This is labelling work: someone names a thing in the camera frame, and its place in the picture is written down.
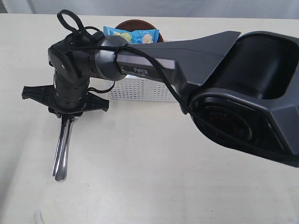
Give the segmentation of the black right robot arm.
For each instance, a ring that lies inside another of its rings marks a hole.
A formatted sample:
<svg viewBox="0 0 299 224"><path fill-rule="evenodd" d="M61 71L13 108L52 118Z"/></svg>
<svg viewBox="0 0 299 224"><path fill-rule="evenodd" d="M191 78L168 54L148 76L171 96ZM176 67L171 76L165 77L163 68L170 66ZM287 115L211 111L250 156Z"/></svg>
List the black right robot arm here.
<svg viewBox="0 0 299 224"><path fill-rule="evenodd" d="M108 110L91 78L127 75L163 83L211 141L299 165L299 40L278 33L225 31L184 41L129 44L75 30L48 49L53 84L25 86L23 99L58 117Z"/></svg>

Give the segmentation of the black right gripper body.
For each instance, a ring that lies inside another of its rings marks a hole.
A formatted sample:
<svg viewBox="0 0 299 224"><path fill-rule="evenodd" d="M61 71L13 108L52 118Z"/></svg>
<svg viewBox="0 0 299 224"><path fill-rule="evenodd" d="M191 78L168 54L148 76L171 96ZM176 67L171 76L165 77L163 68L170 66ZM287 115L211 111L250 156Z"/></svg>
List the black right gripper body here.
<svg viewBox="0 0 299 224"><path fill-rule="evenodd" d="M109 101L90 93L89 83L88 77L71 83L55 72L52 85L24 86L21 96L47 106L48 111L58 117L81 116L84 112L95 110L108 111Z"/></svg>

